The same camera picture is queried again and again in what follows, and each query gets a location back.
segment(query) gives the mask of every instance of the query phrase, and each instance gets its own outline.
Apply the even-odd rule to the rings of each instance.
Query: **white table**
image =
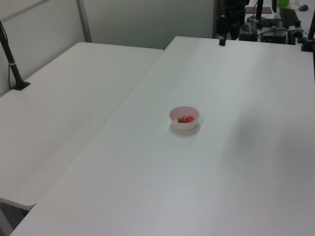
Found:
[[[12,236],[313,235],[314,120],[311,53],[176,37]]]
[[[31,209],[161,55],[79,43],[0,98],[0,201]]]

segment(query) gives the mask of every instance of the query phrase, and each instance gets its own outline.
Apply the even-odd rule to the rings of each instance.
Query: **black cable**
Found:
[[[263,34],[271,33],[271,32],[276,32],[276,31],[286,31],[286,32],[288,32],[288,30],[286,30],[286,29],[267,30],[267,31],[265,31],[265,32],[263,32],[263,33],[260,33],[258,36],[262,36]]]
[[[11,83],[10,83],[10,65],[9,65],[9,73],[8,73],[8,74],[9,74],[9,76],[8,76],[8,77],[9,77],[9,78],[8,78],[8,80],[9,80],[9,87],[10,87],[10,89],[12,89]]]
[[[255,12],[255,7],[257,6],[257,4],[258,4],[258,1],[256,2],[255,6],[253,6],[253,7],[251,8],[251,10],[249,11],[249,13],[246,13],[246,14],[245,14],[245,17],[246,17],[248,14],[251,14],[252,11],[253,11],[253,13]]]

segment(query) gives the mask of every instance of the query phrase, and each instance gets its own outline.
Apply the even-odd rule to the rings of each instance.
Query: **white wall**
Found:
[[[4,22],[3,26],[22,79],[74,44],[85,41],[76,0],[47,1]],[[9,91],[7,77],[8,61],[0,47],[0,96]]]
[[[93,43],[165,49],[212,37],[215,0],[83,0]]]

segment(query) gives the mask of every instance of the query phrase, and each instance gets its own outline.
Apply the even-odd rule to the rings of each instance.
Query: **red fruit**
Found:
[[[178,117],[177,119],[178,123],[190,123],[193,122],[192,116],[182,116],[181,118]]]

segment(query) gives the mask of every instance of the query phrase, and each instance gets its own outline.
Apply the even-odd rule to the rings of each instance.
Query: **bowl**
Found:
[[[182,116],[192,116],[193,121],[189,123],[178,123],[177,119],[178,117]],[[171,119],[172,126],[175,129],[181,130],[181,131],[188,131],[194,129],[197,124],[198,124],[198,119],[199,119],[199,112],[196,108],[194,107],[176,107],[174,108],[170,113],[169,117]]]

